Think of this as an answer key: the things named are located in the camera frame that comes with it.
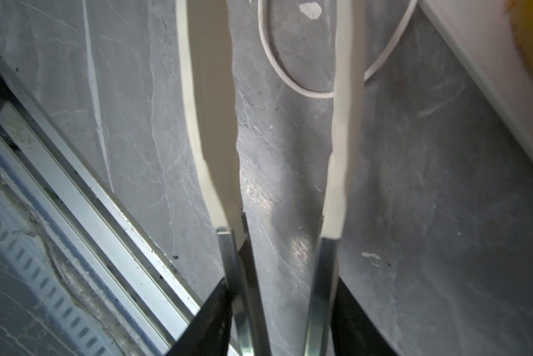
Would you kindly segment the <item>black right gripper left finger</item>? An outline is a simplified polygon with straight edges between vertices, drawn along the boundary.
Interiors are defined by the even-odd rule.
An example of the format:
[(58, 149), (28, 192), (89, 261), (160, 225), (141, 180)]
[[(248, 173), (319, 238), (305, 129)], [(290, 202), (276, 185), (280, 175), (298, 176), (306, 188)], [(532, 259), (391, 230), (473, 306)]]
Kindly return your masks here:
[(232, 301), (223, 278), (166, 356), (228, 355), (232, 316)]

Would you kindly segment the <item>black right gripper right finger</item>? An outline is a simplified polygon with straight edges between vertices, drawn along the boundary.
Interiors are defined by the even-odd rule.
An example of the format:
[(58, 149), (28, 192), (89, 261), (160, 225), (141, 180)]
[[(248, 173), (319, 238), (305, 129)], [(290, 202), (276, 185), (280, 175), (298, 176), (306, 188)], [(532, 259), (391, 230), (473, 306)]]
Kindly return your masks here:
[(341, 278), (332, 313), (331, 332), (336, 356), (397, 356)]

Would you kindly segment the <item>red white paper bag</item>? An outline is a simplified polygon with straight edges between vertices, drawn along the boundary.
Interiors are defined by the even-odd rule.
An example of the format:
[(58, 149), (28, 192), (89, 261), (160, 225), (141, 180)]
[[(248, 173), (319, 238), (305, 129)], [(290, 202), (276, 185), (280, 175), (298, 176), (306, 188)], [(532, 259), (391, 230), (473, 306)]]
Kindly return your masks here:
[[(268, 3), (269, 3), (268, 1), (257, 2), (257, 24), (258, 24), (260, 44), (262, 45), (263, 51), (272, 69), (275, 71), (275, 73), (278, 75), (278, 77), (283, 81), (285, 85), (290, 87), (294, 92), (300, 94), (301, 96), (305, 96), (306, 98), (310, 98), (310, 99), (332, 99), (334, 97), (333, 91), (320, 92), (320, 91), (309, 90), (301, 86), (296, 81), (294, 81), (293, 78), (291, 78), (290, 75), (288, 75), (287, 72), (284, 71), (284, 69), (282, 68), (282, 66), (280, 65), (280, 63), (278, 62), (277, 58), (274, 55), (271, 45), (269, 44), (269, 38), (267, 36), (268, 21), (266, 19), (266, 14), (268, 10)], [(413, 17), (413, 13), (416, 10), (417, 4), (418, 4), (417, 0), (409, 1), (406, 10), (403, 16), (401, 17), (397, 28), (395, 28), (395, 31), (393, 32), (391, 39), (386, 44), (385, 49), (383, 49), (383, 51), (377, 57), (377, 59), (373, 62), (373, 64), (371, 64), (369, 68), (365, 71), (365, 74), (364, 74), (365, 82), (367, 82), (374, 74), (376, 74), (376, 72), (389, 59), (390, 55), (397, 47), (398, 43), (401, 40), (401, 37), (403, 36), (405, 30), (407, 29), (410, 19)]]

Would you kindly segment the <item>metal food tongs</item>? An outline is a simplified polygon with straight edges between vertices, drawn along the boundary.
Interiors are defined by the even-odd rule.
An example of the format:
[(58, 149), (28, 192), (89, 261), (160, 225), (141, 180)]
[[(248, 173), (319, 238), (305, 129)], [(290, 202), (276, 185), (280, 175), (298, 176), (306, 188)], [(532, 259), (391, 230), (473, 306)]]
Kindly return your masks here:
[[(268, 355), (266, 318), (241, 197), (232, 37), (225, 1), (178, 1), (183, 108), (203, 200), (216, 231), (238, 342), (244, 355)], [(361, 130), (365, 4), (337, 3), (332, 152), (322, 210), (303, 352), (325, 355), (338, 289), (338, 245)]]

